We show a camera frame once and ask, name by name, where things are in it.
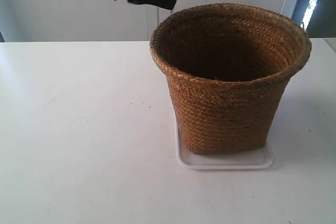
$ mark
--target woven basket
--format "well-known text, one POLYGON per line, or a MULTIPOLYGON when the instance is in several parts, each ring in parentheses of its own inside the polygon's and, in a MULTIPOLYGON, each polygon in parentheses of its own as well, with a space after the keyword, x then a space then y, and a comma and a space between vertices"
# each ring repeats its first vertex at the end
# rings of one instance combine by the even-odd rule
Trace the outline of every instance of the woven basket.
POLYGON ((310 51, 290 19, 225 3, 175 13, 151 39, 182 138, 195 154, 263 147, 285 87, 310 51))

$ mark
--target braided rope texture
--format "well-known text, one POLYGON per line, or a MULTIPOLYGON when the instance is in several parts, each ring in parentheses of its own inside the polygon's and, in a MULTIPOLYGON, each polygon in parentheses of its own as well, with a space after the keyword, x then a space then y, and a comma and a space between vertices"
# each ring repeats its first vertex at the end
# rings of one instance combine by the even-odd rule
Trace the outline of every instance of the braided rope texture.
POLYGON ((151 54, 166 75, 182 139, 194 154, 265 145, 290 78, 311 42, 289 18, 218 3, 185 9, 159 24, 151 54))

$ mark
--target white tray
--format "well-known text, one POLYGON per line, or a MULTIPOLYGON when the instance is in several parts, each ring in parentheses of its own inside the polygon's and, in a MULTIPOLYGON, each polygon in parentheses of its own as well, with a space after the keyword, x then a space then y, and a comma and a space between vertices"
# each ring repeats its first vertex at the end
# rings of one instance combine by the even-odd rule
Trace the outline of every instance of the white tray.
POLYGON ((195 155, 189 151, 175 122, 176 150, 179 163, 189 169, 197 170, 238 170, 265 169, 274 161, 273 153, 268 145, 254 151, 226 155, 195 155))

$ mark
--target basket rim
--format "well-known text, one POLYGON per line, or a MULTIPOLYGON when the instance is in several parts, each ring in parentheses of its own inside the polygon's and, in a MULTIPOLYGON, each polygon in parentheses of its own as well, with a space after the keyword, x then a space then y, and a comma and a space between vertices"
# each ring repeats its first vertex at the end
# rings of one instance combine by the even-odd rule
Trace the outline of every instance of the basket rim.
POLYGON ((294 76, 298 71, 300 71, 304 65, 307 63, 310 52, 311 52, 311 42, 307 35, 307 33, 299 26, 297 25, 293 20, 290 18, 275 13, 273 11, 263 9, 260 7, 255 6, 249 6, 249 5, 242 5, 242 4, 235 4, 235 3, 216 3, 216 4, 208 4, 208 5, 200 5, 195 6, 191 8, 187 8, 184 10, 181 10, 179 12, 176 12, 169 16, 166 20, 164 20, 162 23, 160 23, 157 28, 154 30, 151 40, 150 40, 150 51, 153 57, 153 60, 155 61, 158 68, 167 76, 172 78, 177 78, 180 81, 188 82, 195 86, 208 86, 212 88, 236 88, 236 87, 246 87, 250 85, 261 85, 264 86, 265 84, 275 84, 284 82, 286 80, 289 80, 292 76, 294 76), (214 8, 214 7, 238 7, 241 9, 249 9, 253 10, 255 12, 258 12, 259 14, 273 16, 274 18, 281 19, 282 22, 287 23, 288 26, 294 28, 296 30, 296 34, 302 35, 304 39, 304 43, 302 46, 302 53, 298 57, 296 61, 294 61, 291 65, 288 67, 282 69, 280 72, 271 74, 266 77, 250 80, 250 81, 221 81, 221 80, 212 80, 212 79, 206 79, 202 77, 193 76, 189 73, 186 73, 172 65, 170 65, 165 59, 160 57, 160 49, 156 41, 159 39, 159 37, 162 35, 162 31, 167 28, 172 22, 174 22, 176 19, 180 18, 182 15, 185 15, 190 12, 196 12, 200 9, 205 8, 214 8))

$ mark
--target table surface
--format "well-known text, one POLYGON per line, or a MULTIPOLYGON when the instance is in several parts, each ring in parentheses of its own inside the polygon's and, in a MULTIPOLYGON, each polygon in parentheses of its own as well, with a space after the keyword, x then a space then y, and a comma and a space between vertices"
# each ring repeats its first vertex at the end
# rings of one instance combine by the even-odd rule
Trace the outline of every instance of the table surface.
POLYGON ((313 39, 268 170, 176 159, 148 42, 0 45, 0 223, 336 223, 336 54, 313 39))

